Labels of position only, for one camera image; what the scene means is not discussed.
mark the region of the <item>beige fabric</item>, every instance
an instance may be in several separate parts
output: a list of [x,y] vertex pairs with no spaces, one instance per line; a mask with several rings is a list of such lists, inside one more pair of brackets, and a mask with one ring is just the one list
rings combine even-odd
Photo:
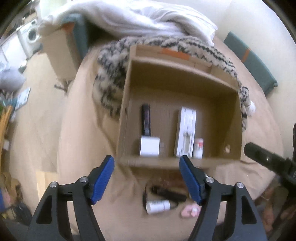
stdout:
[[[248,119],[247,131],[243,133],[243,145],[253,141],[282,155],[280,132],[263,91],[234,53],[217,38],[214,42],[222,53],[232,59],[241,82],[249,88],[251,100],[256,104],[256,113]],[[74,182],[88,175],[92,168],[101,164],[107,154],[115,154],[118,122],[109,118],[102,108],[95,106],[92,99],[92,86],[98,70],[98,51],[99,45],[85,57],[69,94],[57,156],[60,184]],[[207,170],[207,173],[221,183],[243,182],[252,198],[256,198],[274,175],[244,154],[242,160]],[[147,180],[157,176],[180,179],[178,171],[115,167],[102,200],[93,206],[106,240],[171,241],[188,238],[196,219],[180,218],[179,213],[184,205],[158,215],[145,214],[142,207],[143,188]],[[223,204],[219,222],[223,220],[224,212]],[[70,220],[72,227],[75,227],[72,209]]]

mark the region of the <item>floor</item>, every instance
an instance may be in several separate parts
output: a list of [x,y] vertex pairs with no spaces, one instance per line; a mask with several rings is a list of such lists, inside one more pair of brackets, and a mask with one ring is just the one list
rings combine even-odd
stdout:
[[57,171],[56,153],[67,96],[54,88],[57,77],[46,53],[28,60],[24,76],[22,89],[31,87],[31,92],[9,127],[7,139],[11,145],[4,169],[20,181],[24,203],[34,212],[39,202],[38,188],[44,186],[40,177],[44,172]]

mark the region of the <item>open cardboard box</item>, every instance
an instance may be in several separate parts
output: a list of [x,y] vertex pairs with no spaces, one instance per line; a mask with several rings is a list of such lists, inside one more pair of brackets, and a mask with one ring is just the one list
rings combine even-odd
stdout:
[[[151,136],[160,138],[158,157],[139,155],[141,106],[150,105]],[[190,55],[144,45],[131,47],[120,111],[116,161],[135,167],[178,168],[174,156],[181,107],[196,110],[195,138],[204,139],[207,168],[239,161],[242,116],[237,81],[222,69]]]

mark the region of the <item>washing machine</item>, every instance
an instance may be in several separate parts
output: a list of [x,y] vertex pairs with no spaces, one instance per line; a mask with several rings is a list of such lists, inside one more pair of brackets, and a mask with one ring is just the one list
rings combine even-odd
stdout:
[[17,35],[23,46],[27,59],[41,49],[40,36],[37,34],[37,19],[20,26]]

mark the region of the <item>screw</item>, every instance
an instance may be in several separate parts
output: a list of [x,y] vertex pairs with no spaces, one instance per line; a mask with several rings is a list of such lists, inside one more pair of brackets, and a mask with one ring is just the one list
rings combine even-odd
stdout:
[[55,188],[56,186],[57,186],[57,182],[52,182],[52,183],[50,183],[50,185],[49,185],[51,188]]
[[87,177],[81,177],[79,180],[80,180],[81,183],[85,183],[85,182],[88,181],[88,178]]
[[243,188],[243,187],[244,187],[244,184],[242,184],[242,183],[237,183],[237,187],[238,187],[238,188]]
[[212,177],[207,177],[205,179],[208,183],[213,183],[214,182],[214,179]]

